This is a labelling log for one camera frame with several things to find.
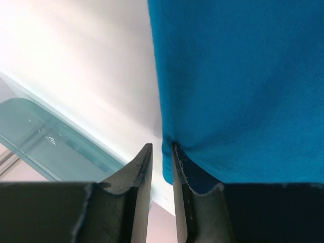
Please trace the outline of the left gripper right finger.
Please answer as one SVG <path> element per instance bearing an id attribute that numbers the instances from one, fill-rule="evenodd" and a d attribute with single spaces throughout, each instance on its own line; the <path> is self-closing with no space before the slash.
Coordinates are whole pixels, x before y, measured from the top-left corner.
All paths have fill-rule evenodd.
<path id="1" fill-rule="evenodd" d="M 223 183 L 172 145 L 178 242 L 323 242 L 323 185 Z"/>

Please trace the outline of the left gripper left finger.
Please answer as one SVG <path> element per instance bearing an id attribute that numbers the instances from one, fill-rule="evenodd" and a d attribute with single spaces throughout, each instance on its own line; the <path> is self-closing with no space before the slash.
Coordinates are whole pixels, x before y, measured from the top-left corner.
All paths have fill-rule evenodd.
<path id="1" fill-rule="evenodd" d="M 1 242 L 146 242 L 152 145 L 102 182 L 1 183 Z"/>

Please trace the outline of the blue t shirt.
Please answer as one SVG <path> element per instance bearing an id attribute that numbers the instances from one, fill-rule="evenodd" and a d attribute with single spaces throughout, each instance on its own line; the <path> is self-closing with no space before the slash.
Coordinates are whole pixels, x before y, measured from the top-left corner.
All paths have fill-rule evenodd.
<path id="1" fill-rule="evenodd" d="M 231 182 L 323 182 L 323 1 L 149 1 L 163 132 Z"/>

